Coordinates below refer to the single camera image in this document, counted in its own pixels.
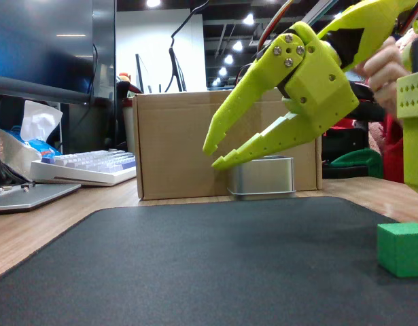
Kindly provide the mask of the person's hand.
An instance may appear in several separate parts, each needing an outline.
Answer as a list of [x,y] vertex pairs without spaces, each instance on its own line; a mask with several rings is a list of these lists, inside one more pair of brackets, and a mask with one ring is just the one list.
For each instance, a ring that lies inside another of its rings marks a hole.
[[402,64],[396,40],[388,37],[368,60],[356,65],[354,71],[368,80],[376,102],[396,119],[397,80],[409,74]]

